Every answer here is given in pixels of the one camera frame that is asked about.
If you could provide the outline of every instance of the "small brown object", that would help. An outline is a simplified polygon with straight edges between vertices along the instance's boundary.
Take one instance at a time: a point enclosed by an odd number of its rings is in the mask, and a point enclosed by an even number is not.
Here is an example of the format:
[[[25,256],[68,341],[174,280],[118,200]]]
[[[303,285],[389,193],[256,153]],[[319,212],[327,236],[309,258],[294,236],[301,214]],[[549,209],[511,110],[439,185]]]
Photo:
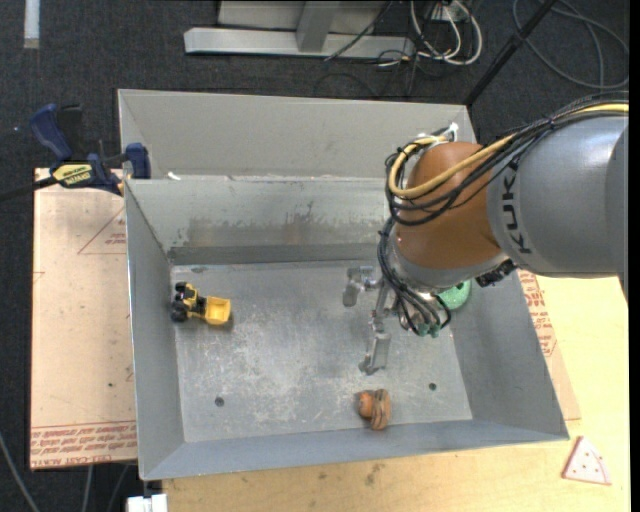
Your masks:
[[[391,419],[391,397],[386,389],[362,391],[358,394],[358,412],[371,422],[373,430],[383,430]]]

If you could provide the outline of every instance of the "gray floor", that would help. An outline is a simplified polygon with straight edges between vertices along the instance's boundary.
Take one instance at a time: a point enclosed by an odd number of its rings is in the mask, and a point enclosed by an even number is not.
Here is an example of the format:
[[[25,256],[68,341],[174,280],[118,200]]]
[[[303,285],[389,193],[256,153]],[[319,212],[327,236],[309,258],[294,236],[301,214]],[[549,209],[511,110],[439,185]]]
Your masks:
[[[429,63],[425,73],[417,72],[412,80],[409,67],[394,72],[349,60],[186,56],[184,31],[213,24],[215,2],[47,0],[42,4],[40,49],[25,50],[24,2],[0,3],[0,178],[5,190],[27,185],[29,169],[52,163],[51,153],[26,128],[29,116],[49,102],[82,104],[86,139],[102,139],[108,154],[119,146],[118,88],[457,104],[464,101],[515,31],[512,0],[477,0],[476,16],[485,37],[482,57],[461,69]],[[406,31],[407,4],[394,3],[378,31]],[[628,43],[629,4],[629,0],[572,0],[570,5]],[[521,0],[520,18],[528,19],[537,5],[535,0]],[[560,1],[557,6],[570,8]],[[605,58],[605,82],[619,83],[628,73],[628,55],[606,32],[598,30],[597,35]],[[598,81],[598,52],[582,22],[551,13],[531,40],[565,72],[583,81]],[[489,142],[506,129],[593,92],[597,90],[562,78],[522,47],[472,105],[476,136],[480,142]],[[79,510],[86,470],[34,474],[26,465],[32,206],[28,196],[0,203],[0,283],[4,286],[0,298],[0,431],[41,510]],[[121,469],[117,465],[96,468],[90,510],[105,510]],[[128,471],[121,491],[126,495],[140,489],[135,471]],[[5,510],[29,508],[0,460],[0,511]]]

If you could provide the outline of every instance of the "cardboard sheet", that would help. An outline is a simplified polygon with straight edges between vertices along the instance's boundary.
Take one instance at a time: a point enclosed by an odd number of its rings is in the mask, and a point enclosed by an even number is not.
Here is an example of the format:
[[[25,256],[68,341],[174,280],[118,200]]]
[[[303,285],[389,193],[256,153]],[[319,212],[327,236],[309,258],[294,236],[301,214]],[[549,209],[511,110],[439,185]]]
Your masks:
[[[550,317],[544,302],[544,291],[540,287],[535,274],[519,270],[518,276],[522,283],[522,291],[527,299],[533,325],[538,334],[540,348],[547,362],[551,381],[553,382],[553,387],[556,390],[556,395],[560,402],[562,415],[567,421],[578,420],[580,419],[580,408],[573,388],[571,387],[571,381],[569,380],[564,359],[560,353],[558,340],[553,330],[553,319]]]
[[[33,469],[137,455],[124,201],[35,194]]]

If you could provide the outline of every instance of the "yellow toy vehicle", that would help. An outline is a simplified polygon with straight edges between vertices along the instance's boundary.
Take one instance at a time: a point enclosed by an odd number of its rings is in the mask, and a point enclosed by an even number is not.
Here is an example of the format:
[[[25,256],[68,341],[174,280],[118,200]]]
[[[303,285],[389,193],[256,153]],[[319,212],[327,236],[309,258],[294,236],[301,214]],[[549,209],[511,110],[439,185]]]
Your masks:
[[[171,303],[171,320],[185,322],[196,316],[210,325],[228,325],[232,318],[231,301],[218,297],[202,297],[198,290],[187,282],[176,283],[178,292]]]

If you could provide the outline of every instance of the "blue clamp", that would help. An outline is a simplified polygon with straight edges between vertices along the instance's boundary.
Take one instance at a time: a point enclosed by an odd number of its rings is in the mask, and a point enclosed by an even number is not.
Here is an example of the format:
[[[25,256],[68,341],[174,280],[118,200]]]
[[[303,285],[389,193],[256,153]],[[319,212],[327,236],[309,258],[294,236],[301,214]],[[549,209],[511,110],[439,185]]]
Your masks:
[[[103,160],[96,153],[90,153],[85,162],[71,161],[73,149],[58,125],[56,112],[56,105],[50,103],[38,110],[29,120],[29,126],[35,137],[56,156],[56,162],[49,170],[51,177],[47,181],[47,186],[58,183],[66,188],[96,188],[121,195],[122,180],[105,165],[106,162],[113,160],[118,160],[120,163],[129,161],[133,169],[132,178],[149,179],[151,177],[151,164],[147,150],[137,142],[129,144],[125,152],[116,157]]]

